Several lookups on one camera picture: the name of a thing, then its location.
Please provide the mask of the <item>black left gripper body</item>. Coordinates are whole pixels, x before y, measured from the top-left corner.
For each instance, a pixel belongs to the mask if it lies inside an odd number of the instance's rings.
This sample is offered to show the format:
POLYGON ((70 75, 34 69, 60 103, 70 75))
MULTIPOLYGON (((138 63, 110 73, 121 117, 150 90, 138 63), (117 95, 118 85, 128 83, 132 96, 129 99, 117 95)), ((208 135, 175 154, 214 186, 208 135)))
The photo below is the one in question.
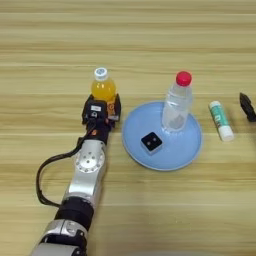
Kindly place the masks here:
POLYGON ((111 130, 115 127, 115 122, 108 118, 84 117, 82 124, 86 126, 86 139, 99 140, 104 144, 108 141, 111 130))

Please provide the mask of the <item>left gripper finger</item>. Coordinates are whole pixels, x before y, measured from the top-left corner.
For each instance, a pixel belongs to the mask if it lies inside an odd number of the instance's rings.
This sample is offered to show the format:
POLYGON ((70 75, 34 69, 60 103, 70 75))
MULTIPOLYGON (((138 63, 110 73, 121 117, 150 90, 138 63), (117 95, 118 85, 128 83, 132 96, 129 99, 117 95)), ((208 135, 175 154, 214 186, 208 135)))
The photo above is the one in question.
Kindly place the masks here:
POLYGON ((114 99, 107 103, 108 118, 110 120, 119 121, 121 116, 121 101, 118 94, 114 99))
POLYGON ((82 111, 82 117, 85 117, 85 115, 86 115, 86 104, 90 100, 94 100, 94 97, 93 97, 92 94, 89 95, 89 97, 87 98, 87 100, 84 103, 84 107, 83 107, 83 111, 82 111))

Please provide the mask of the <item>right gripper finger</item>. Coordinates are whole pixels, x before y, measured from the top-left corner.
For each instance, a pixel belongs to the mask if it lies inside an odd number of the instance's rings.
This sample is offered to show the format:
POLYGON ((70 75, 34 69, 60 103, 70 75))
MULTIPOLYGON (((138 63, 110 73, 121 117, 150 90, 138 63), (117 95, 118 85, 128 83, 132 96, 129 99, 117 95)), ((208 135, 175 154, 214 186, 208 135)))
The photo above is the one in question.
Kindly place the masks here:
POLYGON ((241 93, 239 99, 240 106, 244 113, 246 114, 248 121, 256 122, 256 112, 254 111, 254 108, 251 104, 251 100, 249 99, 249 97, 246 94, 241 93))

